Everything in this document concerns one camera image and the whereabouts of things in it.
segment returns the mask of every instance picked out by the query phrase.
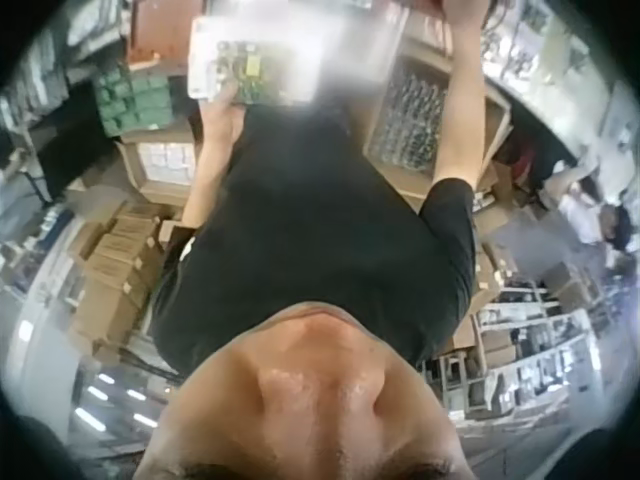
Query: hand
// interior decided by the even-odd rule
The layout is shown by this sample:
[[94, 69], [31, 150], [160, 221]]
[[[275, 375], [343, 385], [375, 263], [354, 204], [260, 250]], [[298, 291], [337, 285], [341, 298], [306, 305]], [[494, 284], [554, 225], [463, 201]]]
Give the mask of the hand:
[[452, 34], [470, 33], [480, 35], [489, 0], [443, 0], [442, 10]]
[[228, 83], [212, 102], [200, 103], [205, 148], [213, 146], [230, 152], [240, 138], [245, 111], [231, 103], [237, 92], [237, 83]]

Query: white shirt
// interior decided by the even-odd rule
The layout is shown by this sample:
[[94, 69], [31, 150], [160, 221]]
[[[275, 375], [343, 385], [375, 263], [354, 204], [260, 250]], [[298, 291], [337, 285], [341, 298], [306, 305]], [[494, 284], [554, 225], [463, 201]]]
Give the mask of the white shirt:
[[571, 224], [580, 241], [588, 245], [604, 240], [600, 229], [600, 209], [599, 205], [589, 207], [572, 195], [563, 195], [558, 205], [558, 210]]

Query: metal shelving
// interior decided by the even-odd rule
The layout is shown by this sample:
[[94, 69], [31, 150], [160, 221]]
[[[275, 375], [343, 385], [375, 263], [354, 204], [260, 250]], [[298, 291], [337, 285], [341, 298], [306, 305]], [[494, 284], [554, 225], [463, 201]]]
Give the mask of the metal shelving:
[[[483, 332], [546, 327], [548, 328], [549, 336], [552, 339], [551, 342], [553, 347], [534, 353], [533, 355], [529, 355], [525, 358], [520, 358], [515, 362], [500, 367], [486, 368], [486, 365], [481, 365], [480, 375], [477, 378], [469, 378], [467, 368], [465, 366], [465, 359], [468, 356], [468, 352], [455, 351], [448, 355], [439, 357], [438, 366], [440, 370], [440, 379], [438, 386], [442, 389], [442, 400], [446, 407], [451, 407], [456, 404], [463, 407], [465, 413], [474, 410], [484, 410], [487, 408], [484, 404], [479, 406], [470, 405], [470, 386], [488, 380], [489, 378], [496, 378], [501, 374], [514, 374], [521, 368], [535, 367], [540, 360], [559, 355], [568, 348], [571, 348], [577, 342], [583, 341], [587, 338], [589, 332], [584, 330], [585, 327], [581, 322], [579, 322], [579, 320], [577, 320], [576, 323], [578, 323], [582, 329], [576, 336], [570, 339], [558, 338], [559, 334], [555, 328], [558, 325], [558, 322], [570, 322], [576, 320], [573, 318], [574, 315], [572, 313], [549, 315], [547, 310], [559, 307], [560, 303], [556, 300], [543, 299], [543, 295], [546, 296], [546, 294], [548, 294], [548, 290], [545, 288], [538, 288], [533, 284], [533, 282], [530, 282], [530, 285], [531, 287], [504, 287], [501, 290], [501, 294], [532, 294], [533, 301], [497, 301], [489, 303], [482, 310], [497, 310], [500, 312], [498, 314], [498, 318], [491, 322], [480, 322], [479, 317], [481, 315], [478, 314], [472, 316], [474, 329], [476, 330], [476, 334], [479, 339], [478, 343], [481, 344], [480, 336]], [[526, 320], [510, 319], [510, 315], [508, 314], [509, 310], [525, 310], [525, 315], [530, 315], [533, 318], [528, 318]], [[458, 365], [460, 379], [459, 381], [456, 379], [455, 382], [451, 382], [450, 379], [447, 379], [447, 371], [454, 364]], [[457, 400], [453, 399], [453, 395], [462, 395], [462, 402], [459, 398]]]

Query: sleeve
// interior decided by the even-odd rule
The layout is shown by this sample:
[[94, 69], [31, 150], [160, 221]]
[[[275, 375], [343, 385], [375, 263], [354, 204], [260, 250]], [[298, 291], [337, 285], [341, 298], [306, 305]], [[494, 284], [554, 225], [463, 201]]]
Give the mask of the sleeve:
[[431, 188], [419, 213], [454, 272], [460, 318], [469, 308], [475, 276], [472, 209], [471, 186], [464, 180], [447, 178]]
[[[183, 227], [175, 227], [171, 234], [162, 267], [162, 276], [151, 298], [151, 334], [156, 341], [156, 346], [158, 346], [156, 335], [161, 335], [161, 332], [167, 330], [171, 331], [171, 328], [165, 328], [170, 327], [167, 322], [171, 322], [167, 312], [180, 285], [182, 260], [188, 255], [191, 243], [195, 239], [195, 234], [195, 230]], [[183, 371], [179, 358], [166, 358], [167, 355], [162, 356], [172, 368]]]

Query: fluorescent light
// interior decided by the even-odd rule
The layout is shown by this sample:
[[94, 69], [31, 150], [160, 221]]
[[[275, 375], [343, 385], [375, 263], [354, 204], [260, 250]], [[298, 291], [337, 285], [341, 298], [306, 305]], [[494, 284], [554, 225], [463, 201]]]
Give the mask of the fluorescent light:
[[140, 423], [144, 423], [145, 425], [151, 428], [156, 428], [158, 426], [158, 422], [155, 422], [150, 418], [145, 417], [144, 415], [140, 415], [139, 413], [134, 414], [133, 419]]
[[33, 323], [23, 320], [20, 322], [20, 327], [18, 327], [18, 338], [23, 342], [28, 342], [31, 340], [31, 335], [33, 334]]
[[144, 402], [147, 399], [146, 396], [142, 395], [140, 392], [136, 392], [135, 390], [127, 390], [127, 395], [135, 398], [136, 400], [140, 400], [141, 402]]
[[87, 388], [87, 392], [89, 392], [94, 397], [99, 398], [100, 400], [109, 400], [109, 395], [104, 393], [102, 390], [98, 390], [96, 387]]
[[89, 425], [91, 425], [93, 428], [95, 428], [99, 432], [104, 432], [107, 429], [107, 427], [104, 426], [104, 423], [99, 421], [96, 417], [91, 415], [85, 409], [76, 408], [75, 413], [78, 417], [80, 417], [82, 420], [87, 422]]
[[109, 385], [113, 385], [114, 383], [116, 383], [116, 381], [113, 378], [111, 378], [109, 375], [105, 375], [104, 373], [101, 373], [100, 375], [98, 375], [98, 378], [102, 380], [104, 383], [108, 383]]

